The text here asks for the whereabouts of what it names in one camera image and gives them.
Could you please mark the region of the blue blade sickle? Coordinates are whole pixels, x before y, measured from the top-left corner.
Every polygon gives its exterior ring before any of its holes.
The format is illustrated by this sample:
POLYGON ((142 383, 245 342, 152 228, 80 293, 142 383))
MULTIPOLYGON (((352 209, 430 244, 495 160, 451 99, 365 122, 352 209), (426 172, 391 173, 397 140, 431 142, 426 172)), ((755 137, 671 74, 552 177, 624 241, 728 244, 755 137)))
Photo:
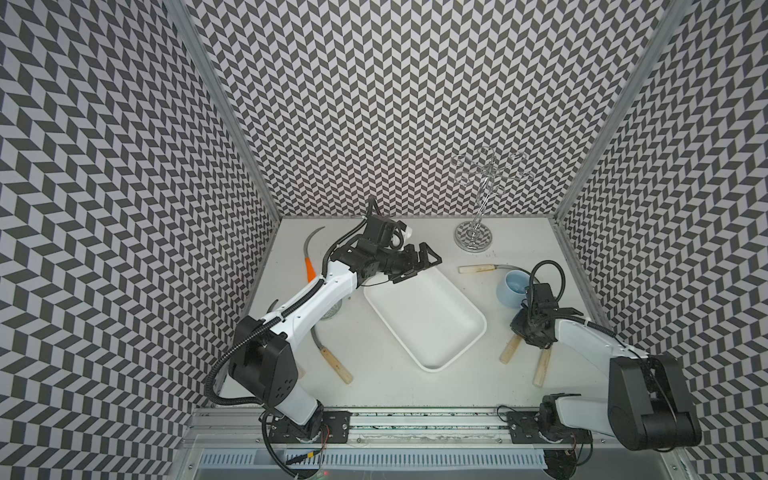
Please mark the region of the blue blade sickle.
POLYGON ((535 387, 541 388, 544 386, 550 364, 551 354, 551 349, 542 349, 540 351, 539 360, 532 381, 532 384, 535 387))

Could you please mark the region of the white plastic storage box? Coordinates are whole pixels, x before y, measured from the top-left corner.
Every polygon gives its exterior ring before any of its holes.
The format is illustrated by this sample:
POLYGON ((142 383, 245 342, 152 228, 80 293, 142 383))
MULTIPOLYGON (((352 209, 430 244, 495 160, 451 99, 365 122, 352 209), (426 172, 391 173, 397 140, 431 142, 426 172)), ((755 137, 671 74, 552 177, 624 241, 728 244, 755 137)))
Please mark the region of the white plastic storage box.
POLYGON ((374 278, 364 297, 421 370, 445 370, 486 333, 485 315, 439 269, 398 284, 382 278, 374 278))

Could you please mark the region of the clear glass cup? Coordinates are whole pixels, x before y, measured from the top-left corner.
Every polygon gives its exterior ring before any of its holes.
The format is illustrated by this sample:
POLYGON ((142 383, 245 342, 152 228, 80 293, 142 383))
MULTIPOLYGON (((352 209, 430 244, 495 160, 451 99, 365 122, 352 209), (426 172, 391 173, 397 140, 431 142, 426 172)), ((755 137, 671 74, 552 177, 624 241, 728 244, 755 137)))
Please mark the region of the clear glass cup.
POLYGON ((343 301, 340 300, 331 306, 321 317, 322 320, 329 320, 339 313, 343 305, 343 301))

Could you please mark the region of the aluminium corner post left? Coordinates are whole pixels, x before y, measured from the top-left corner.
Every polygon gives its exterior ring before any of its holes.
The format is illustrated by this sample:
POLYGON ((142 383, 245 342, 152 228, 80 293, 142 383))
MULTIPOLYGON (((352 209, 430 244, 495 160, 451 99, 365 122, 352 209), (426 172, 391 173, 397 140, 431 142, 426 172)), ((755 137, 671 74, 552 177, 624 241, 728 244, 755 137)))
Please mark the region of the aluminium corner post left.
POLYGON ((195 64, 202 82, 221 117, 223 125, 243 161, 257 192, 264 202, 267 212, 274 221, 279 222, 281 220, 281 215, 270 194, 268 185, 261 175, 256 157, 235 116, 234 109, 230 105, 229 99, 216 75, 214 66, 211 63, 200 36, 198 35, 194 22, 187 9, 186 2, 168 0, 164 1, 164 5, 170 20, 178 32, 180 41, 184 44, 191 60, 195 64))

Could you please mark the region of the aluminium corner post right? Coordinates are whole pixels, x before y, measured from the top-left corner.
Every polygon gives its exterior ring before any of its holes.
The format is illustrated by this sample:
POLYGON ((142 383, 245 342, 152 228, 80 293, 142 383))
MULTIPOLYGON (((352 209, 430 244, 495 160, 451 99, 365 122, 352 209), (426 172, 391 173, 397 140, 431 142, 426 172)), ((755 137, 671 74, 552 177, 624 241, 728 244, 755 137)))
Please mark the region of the aluminium corner post right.
POLYGON ((647 46, 639 56, 638 62, 622 88, 613 109, 606 118, 604 125, 587 153, 573 182, 567 189, 563 200, 553 215, 556 223, 562 224, 569 211, 575 204, 588 180, 596 170, 602 156, 607 151, 613 137, 616 135, 625 116, 630 111, 633 102, 643 88, 647 79, 652 75, 656 63, 671 41, 672 36, 692 8, 693 1, 670 1, 661 20, 649 39, 647 46))

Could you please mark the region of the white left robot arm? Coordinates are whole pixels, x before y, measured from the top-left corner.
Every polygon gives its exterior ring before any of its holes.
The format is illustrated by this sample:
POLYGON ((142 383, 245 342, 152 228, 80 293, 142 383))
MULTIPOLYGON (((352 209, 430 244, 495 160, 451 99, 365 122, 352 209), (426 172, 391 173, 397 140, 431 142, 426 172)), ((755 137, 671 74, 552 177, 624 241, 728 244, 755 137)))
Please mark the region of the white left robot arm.
POLYGON ((405 223, 369 213, 325 252, 320 271, 296 295, 260 317, 244 317, 233 345, 207 374, 203 392, 213 404, 258 404, 287 420, 300 437, 315 439, 323 405, 298 384, 294 350, 339 301, 382 274, 394 284, 441 264, 427 243, 409 243, 405 223))

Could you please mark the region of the light blue mug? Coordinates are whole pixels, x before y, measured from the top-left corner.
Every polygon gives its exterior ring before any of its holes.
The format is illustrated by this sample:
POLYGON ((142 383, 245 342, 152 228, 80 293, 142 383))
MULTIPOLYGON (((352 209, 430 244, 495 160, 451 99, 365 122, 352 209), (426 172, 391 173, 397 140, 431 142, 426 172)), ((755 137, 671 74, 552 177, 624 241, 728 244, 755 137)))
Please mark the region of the light blue mug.
POLYGON ((509 270, 496 287, 496 297, 505 307, 520 308, 526 299, 530 275, 522 270, 509 270))

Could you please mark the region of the orange collar sickle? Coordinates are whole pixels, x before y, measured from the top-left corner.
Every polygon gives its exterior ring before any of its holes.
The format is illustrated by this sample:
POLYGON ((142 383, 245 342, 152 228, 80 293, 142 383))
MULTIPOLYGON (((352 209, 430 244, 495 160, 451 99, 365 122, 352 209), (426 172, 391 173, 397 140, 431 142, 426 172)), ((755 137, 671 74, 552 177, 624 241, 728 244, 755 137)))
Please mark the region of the orange collar sickle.
POLYGON ((305 272, 306 272, 306 278, 308 282, 311 282, 316 277, 316 272, 312 263, 312 260, 310 258, 309 254, 309 246, 310 242, 313 239, 313 237, 324 229, 324 226, 318 227, 314 229, 304 240, 303 246, 302 246, 302 253, 304 258, 304 265, 305 265, 305 272))

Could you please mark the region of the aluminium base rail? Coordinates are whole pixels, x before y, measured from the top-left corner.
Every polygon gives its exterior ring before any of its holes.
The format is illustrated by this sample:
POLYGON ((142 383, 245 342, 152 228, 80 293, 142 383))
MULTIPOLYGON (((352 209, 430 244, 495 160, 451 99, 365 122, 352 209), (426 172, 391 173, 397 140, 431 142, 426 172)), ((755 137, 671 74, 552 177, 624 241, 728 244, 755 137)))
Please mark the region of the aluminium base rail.
POLYGON ((508 409, 333 409, 318 436, 301 440, 284 420, 262 423, 257 408, 195 413, 181 446, 177 478, 279 469, 317 478, 336 471, 530 471, 580 478, 681 478, 689 467, 674 454, 630 452, 605 435, 547 443, 504 421, 508 409))

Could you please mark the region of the aluminium corner post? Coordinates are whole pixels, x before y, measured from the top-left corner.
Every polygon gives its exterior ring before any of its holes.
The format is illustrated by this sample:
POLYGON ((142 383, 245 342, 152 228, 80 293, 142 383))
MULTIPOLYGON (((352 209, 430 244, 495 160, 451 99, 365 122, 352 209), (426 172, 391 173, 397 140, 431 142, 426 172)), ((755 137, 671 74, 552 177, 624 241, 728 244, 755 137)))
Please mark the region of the aluminium corner post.
POLYGON ((562 224, 569 211, 575 204, 588 180, 596 170, 602 156, 607 151, 613 137, 616 135, 625 116, 630 111, 633 102, 643 88, 647 79, 652 75, 656 63, 671 41, 672 36, 692 8, 693 1, 670 1, 661 20, 649 39, 647 46, 639 56, 638 62, 622 88, 613 109, 606 118, 604 125, 587 153, 573 182, 567 189, 563 200, 553 215, 556 223, 562 224))
POLYGON ((270 194, 268 185, 261 175, 256 157, 235 116, 234 109, 230 105, 229 99, 216 75, 214 66, 211 63, 200 36, 198 35, 194 22, 187 9, 186 2, 168 0, 164 1, 164 5, 170 20, 178 32, 180 41, 184 44, 191 60, 195 64, 202 82, 221 117, 223 125, 243 161, 257 192, 264 202, 267 212, 274 221, 279 222, 281 220, 281 215, 270 194))

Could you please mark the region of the sickle near chrome stand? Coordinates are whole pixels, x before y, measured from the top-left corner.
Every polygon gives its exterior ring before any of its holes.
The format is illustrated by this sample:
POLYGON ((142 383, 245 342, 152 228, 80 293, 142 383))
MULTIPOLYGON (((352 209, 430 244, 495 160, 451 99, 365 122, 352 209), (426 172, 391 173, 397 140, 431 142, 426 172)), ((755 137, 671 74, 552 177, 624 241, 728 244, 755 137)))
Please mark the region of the sickle near chrome stand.
POLYGON ((495 270, 519 271, 525 273, 526 275, 531 275, 529 270, 510 264, 473 264, 462 265, 457 268, 459 274, 476 274, 491 272, 495 270))

